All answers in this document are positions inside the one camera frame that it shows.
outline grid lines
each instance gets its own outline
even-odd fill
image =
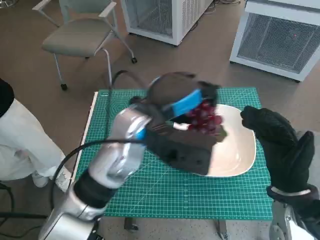
[[[133,96],[143,90],[121,89],[112,92],[110,125],[118,112],[128,106]],[[218,92],[219,103],[240,110],[247,105],[260,108],[254,87],[228,87]],[[108,91],[98,92],[85,142],[105,137]],[[210,178],[168,167],[155,155],[145,151],[139,170],[117,191],[105,216],[141,218],[183,218],[221,220],[271,220],[272,200],[266,187],[270,177],[265,156],[257,141],[256,159],[245,174],[228,178]],[[76,179],[87,168],[99,146],[81,153]]]

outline chair leg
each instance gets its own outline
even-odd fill
[[[54,56],[54,60],[55,60],[55,64],[56,64],[56,69],[58,70],[58,75],[59,75],[59,79],[60,79],[60,83],[61,83],[60,86],[63,91],[66,91],[68,89],[68,86],[65,84],[65,81],[62,79],[57,55],[54,53],[53,56]]]
[[[128,44],[126,43],[125,39],[119,34],[119,32],[117,31],[117,29],[112,26],[110,23],[108,23],[109,27],[111,28],[111,30],[113,31],[113,33],[115,34],[115,36],[125,45],[125,47],[128,49],[128,51],[131,54],[131,61],[133,64],[137,63],[137,59],[135,58],[135,54],[134,51],[131,50],[131,48],[128,46]]]
[[[109,52],[104,49],[104,48],[101,48],[102,51],[105,52],[105,55],[106,55],[106,60],[108,62],[108,74],[109,74],[109,87],[112,88],[112,74],[111,74],[111,64],[110,64],[110,55],[109,55]]]

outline vent grille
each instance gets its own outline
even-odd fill
[[[250,13],[238,57],[299,74],[319,45],[319,26]]]
[[[133,29],[172,38],[172,0],[125,0]]]
[[[182,3],[182,32],[185,34],[200,15],[200,0],[185,0]]]

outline metal stand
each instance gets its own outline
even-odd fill
[[[139,230],[138,225],[133,217],[125,217],[124,218],[124,226],[123,228],[131,233],[135,233]]]
[[[10,8],[17,2],[18,0],[0,0],[0,9]]]
[[[222,240],[228,240],[227,223],[226,220],[217,220],[216,226],[217,233]]]

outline gray chair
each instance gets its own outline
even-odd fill
[[[33,10],[45,16],[58,29],[48,36],[42,49],[53,53],[55,64],[62,90],[68,87],[64,82],[58,63],[57,55],[67,55],[73,57],[93,57],[101,50],[105,53],[108,65],[109,84],[112,83],[110,55],[103,48],[106,41],[114,34],[131,53],[133,64],[137,62],[133,51],[127,45],[123,37],[118,32],[117,17],[115,12],[116,3],[112,0],[59,0],[64,25],[59,26],[51,17],[45,14],[43,8],[51,0],[42,0]],[[69,9],[79,14],[94,13],[99,14],[97,18],[81,18],[70,20]],[[108,16],[112,12],[113,24],[108,21]]]

